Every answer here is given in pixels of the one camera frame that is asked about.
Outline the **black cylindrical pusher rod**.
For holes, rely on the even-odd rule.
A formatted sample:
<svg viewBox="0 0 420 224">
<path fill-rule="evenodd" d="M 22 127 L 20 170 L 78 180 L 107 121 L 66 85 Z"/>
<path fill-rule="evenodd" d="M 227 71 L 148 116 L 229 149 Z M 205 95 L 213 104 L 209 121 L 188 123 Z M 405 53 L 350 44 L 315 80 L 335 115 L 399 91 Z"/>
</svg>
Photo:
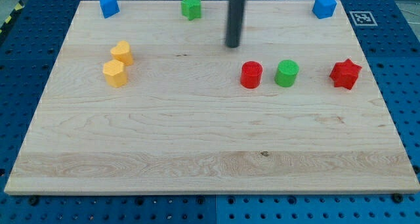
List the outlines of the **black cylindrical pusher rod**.
<svg viewBox="0 0 420 224">
<path fill-rule="evenodd" d="M 225 45 L 229 48 L 240 45 L 246 1 L 228 0 Z"/>
</svg>

